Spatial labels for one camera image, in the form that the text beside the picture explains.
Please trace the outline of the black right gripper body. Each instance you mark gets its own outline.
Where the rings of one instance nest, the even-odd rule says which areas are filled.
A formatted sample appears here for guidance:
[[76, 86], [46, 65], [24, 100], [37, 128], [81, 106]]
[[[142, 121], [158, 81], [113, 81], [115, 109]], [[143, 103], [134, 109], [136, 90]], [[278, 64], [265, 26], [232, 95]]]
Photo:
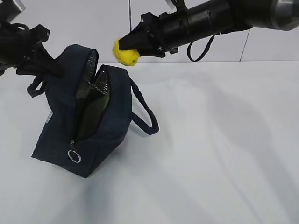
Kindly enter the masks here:
[[149, 48], [159, 48], [164, 52], [164, 56], [166, 56], [166, 52], [169, 52], [171, 55], [178, 53], [178, 47], [171, 49], [166, 44], [159, 17], [154, 16], [151, 12], [145, 13], [141, 15], [140, 24], [147, 29]]

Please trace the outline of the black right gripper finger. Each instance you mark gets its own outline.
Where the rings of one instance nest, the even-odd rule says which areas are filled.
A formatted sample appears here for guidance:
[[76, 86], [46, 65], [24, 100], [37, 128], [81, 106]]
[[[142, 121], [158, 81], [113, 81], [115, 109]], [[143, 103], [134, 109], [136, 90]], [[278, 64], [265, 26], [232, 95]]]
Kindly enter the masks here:
[[139, 52], [140, 57], [163, 57], [164, 52], [161, 51], [159, 48], [147, 48], [142, 47], [137, 49]]
[[149, 46], [147, 29], [141, 24], [119, 40], [120, 50], [144, 50]]

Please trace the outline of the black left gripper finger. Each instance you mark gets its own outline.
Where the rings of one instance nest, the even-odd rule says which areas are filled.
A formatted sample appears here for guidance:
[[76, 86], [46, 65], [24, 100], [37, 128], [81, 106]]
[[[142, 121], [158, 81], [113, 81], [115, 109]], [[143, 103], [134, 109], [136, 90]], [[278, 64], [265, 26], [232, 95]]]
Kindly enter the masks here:
[[42, 44], [30, 50], [16, 67], [17, 75], [61, 77], [63, 73], [63, 68], [50, 56]]

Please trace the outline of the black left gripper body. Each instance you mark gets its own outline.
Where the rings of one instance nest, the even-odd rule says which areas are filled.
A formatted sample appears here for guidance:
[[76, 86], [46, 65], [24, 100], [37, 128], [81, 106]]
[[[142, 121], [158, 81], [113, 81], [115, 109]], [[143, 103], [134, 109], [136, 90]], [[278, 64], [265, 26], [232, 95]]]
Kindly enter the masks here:
[[42, 25], [29, 29], [24, 24], [0, 26], [0, 74], [8, 68], [16, 68], [34, 47], [48, 41], [50, 31]]

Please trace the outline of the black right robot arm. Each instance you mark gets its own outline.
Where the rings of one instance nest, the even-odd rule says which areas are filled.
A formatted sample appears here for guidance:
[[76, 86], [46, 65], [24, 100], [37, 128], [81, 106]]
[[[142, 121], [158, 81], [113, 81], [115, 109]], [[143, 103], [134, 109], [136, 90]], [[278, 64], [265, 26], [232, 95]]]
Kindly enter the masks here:
[[289, 31], [299, 25], [297, 0], [209, 0], [192, 8], [182, 0], [171, 3], [176, 12], [141, 15], [140, 23], [119, 40], [120, 50], [136, 49], [140, 56], [164, 58], [166, 52], [175, 54], [180, 46], [188, 45], [187, 55], [192, 60], [192, 44], [209, 37], [198, 62], [217, 35], [253, 27]]

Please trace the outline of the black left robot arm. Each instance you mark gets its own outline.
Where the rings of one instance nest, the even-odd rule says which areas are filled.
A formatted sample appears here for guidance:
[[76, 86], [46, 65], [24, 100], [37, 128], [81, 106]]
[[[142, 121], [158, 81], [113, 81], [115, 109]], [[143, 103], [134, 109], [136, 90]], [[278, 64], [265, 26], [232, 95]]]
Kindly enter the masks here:
[[50, 31], [42, 25], [29, 29], [26, 25], [0, 22], [0, 74], [15, 68], [18, 75], [60, 77], [63, 69], [44, 48]]

